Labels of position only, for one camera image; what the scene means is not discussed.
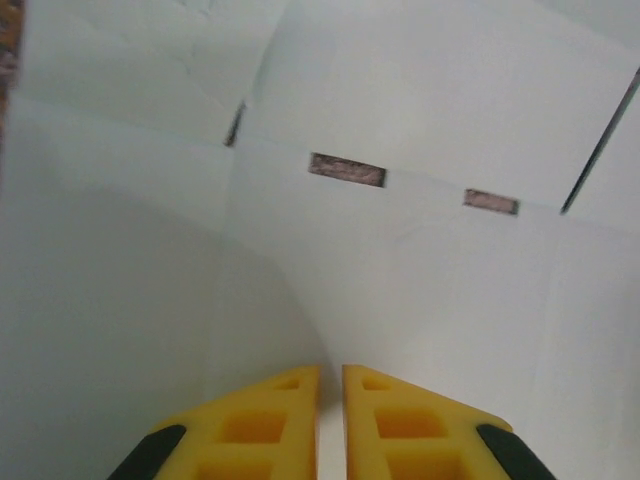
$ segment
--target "white wall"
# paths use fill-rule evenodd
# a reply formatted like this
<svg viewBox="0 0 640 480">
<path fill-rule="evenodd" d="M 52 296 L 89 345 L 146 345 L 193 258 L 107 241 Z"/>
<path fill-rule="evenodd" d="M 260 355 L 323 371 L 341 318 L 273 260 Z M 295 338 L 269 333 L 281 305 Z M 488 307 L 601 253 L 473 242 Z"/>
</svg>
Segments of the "white wall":
<svg viewBox="0 0 640 480">
<path fill-rule="evenodd" d="M 635 0 L 535 0 L 573 21 L 612 38 L 634 50 L 640 50 L 640 32 L 636 20 L 640 4 Z"/>
<path fill-rule="evenodd" d="M 32 0 L 28 95 L 222 143 L 287 0 Z"/>
<path fill-rule="evenodd" d="M 326 362 L 277 267 L 221 237 L 229 150 L 14 95 L 2 164 L 2 478 L 106 478 L 175 411 Z"/>
<path fill-rule="evenodd" d="M 334 369 L 364 363 L 501 415 L 558 478 L 633 471 L 640 238 L 526 203 L 517 219 L 468 209 L 462 186 L 424 174 L 391 170 L 385 189 L 313 176 L 310 149 L 254 133 L 229 235 L 282 268 Z M 327 479 L 344 475 L 333 413 Z"/>
<path fill-rule="evenodd" d="M 569 215 L 640 233 L 640 96 L 630 103 Z"/>
<path fill-rule="evenodd" d="M 528 1 L 296 0 L 254 128 L 559 209 L 638 58 Z"/>
</svg>

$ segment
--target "yellow foam pad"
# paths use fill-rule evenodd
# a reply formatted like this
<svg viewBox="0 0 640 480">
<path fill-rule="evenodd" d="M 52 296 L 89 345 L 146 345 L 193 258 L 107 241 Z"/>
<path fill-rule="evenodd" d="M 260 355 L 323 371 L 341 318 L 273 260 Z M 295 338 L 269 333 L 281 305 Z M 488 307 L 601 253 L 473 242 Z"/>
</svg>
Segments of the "yellow foam pad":
<svg viewBox="0 0 640 480">
<path fill-rule="evenodd" d="M 348 480 L 510 480 L 476 431 L 504 420 L 357 365 L 343 393 Z"/>
<path fill-rule="evenodd" d="M 154 480 L 314 480 L 319 377 L 289 370 L 157 425 L 187 431 Z"/>
</svg>

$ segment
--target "black line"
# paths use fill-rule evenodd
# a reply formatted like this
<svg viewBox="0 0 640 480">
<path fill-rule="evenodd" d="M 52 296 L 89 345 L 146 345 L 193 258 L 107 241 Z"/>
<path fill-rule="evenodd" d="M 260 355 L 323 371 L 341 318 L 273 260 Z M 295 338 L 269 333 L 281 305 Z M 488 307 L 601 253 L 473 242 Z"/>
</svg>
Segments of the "black line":
<svg viewBox="0 0 640 480">
<path fill-rule="evenodd" d="M 607 143 L 609 143 L 609 140 L 611 139 L 613 132 L 618 126 L 618 123 L 620 123 L 620 120 L 622 119 L 624 112 L 627 110 L 627 107 L 631 103 L 631 100 L 633 100 L 633 96 L 636 94 L 636 91 L 638 90 L 638 86 L 640 86 L 640 69 L 638 69 L 635 77 L 633 77 L 633 80 L 631 80 L 631 84 L 629 85 L 629 88 L 627 88 L 627 91 L 625 92 L 624 97 L 622 97 L 622 100 L 620 101 L 618 108 L 616 108 L 616 111 L 613 114 L 613 117 L 611 117 L 611 120 L 609 121 L 607 128 L 604 129 L 604 133 L 602 134 L 602 136 L 600 137 L 600 140 L 596 144 L 596 148 L 593 149 L 593 153 L 589 157 L 587 164 L 584 166 L 584 169 L 582 169 L 582 173 L 580 173 L 580 176 L 578 177 L 578 181 L 573 186 L 573 188 L 571 189 L 571 193 L 567 197 L 567 200 L 564 202 L 564 205 L 562 206 L 562 210 L 560 210 L 560 213 L 562 215 L 567 213 L 571 208 L 571 205 L 573 205 L 573 202 L 578 196 L 578 193 L 580 193 L 580 190 L 582 189 L 585 182 L 587 181 L 587 177 L 589 177 L 591 170 L 593 170 L 593 167 L 595 166 L 596 162 L 600 158 L 600 155 L 602 154 L 604 147 L 606 147 Z"/>
<path fill-rule="evenodd" d="M 244 111 L 246 110 L 246 105 L 244 102 L 240 103 L 238 107 L 238 111 L 236 112 L 236 116 L 233 118 L 233 122 L 231 122 L 231 127 L 229 127 L 229 133 L 227 134 L 227 138 L 224 141 L 224 146 L 233 148 L 236 145 L 236 141 L 238 140 L 238 132 L 240 131 L 240 125 L 242 124 L 242 116 L 244 115 Z"/>
</svg>

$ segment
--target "black rubber tip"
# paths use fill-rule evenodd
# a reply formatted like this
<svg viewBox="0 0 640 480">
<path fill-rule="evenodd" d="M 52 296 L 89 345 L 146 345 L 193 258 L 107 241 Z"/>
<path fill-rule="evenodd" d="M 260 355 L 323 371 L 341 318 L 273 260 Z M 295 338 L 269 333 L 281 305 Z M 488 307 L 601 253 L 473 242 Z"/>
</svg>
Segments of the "black rubber tip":
<svg viewBox="0 0 640 480">
<path fill-rule="evenodd" d="M 187 428 L 171 425 L 147 435 L 107 480 L 153 480 Z"/>
<path fill-rule="evenodd" d="M 511 480 L 556 480 L 515 433 L 494 425 L 480 425 L 476 430 Z"/>
</svg>

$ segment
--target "square cutout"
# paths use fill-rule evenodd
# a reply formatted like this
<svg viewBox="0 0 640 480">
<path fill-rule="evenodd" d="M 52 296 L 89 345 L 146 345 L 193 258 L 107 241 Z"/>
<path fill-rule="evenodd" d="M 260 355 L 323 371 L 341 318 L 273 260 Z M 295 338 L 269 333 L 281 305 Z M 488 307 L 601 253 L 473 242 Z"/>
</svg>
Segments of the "square cutout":
<svg viewBox="0 0 640 480">
<path fill-rule="evenodd" d="M 471 480 L 469 470 L 455 451 L 390 452 L 387 464 L 392 480 Z"/>
<path fill-rule="evenodd" d="M 279 443 L 287 415 L 283 412 L 245 411 L 230 415 L 222 426 L 220 443 Z"/>
<path fill-rule="evenodd" d="M 276 386 L 276 390 L 297 390 L 300 388 L 300 380 L 297 378 L 290 378 Z"/>
<path fill-rule="evenodd" d="M 389 385 L 381 382 L 372 377 L 365 377 L 362 379 L 362 388 L 365 390 L 390 390 Z"/>
<path fill-rule="evenodd" d="M 440 419 L 424 408 L 378 408 L 375 411 L 380 438 L 444 437 Z"/>
<path fill-rule="evenodd" d="M 269 462 L 215 462 L 202 465 L 196 480 L 269 480 L 273 465 Z"/>
</svg>

